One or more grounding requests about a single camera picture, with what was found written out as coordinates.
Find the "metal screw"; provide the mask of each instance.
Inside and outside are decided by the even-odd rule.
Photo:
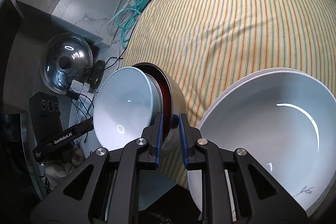
[[[138,145],[144,145],[144,144],[146,144],[146,143],[147,143],[147,140],[144,139],[144,138],[139,138],[139,139],[137,139],[137,141],[136,141],[136,144],[138,144]]]
[[[96,154],[98,155],[98,156],[103,156],[103,155],[105,155],[106,154],[106,152],[107,152],[107,150],[105,149],[105,148],[98,148],[97,150],[96,150]]]
[[[245,156],[246,155],[246,150],[244,148],[238,148],[237,149],[237,154],[240,156]]]
[[[200,145],[206,145],[208,143],[208,140],[204,139],[204,138],[200,138],[200,139],[197,140],[197,142]]]

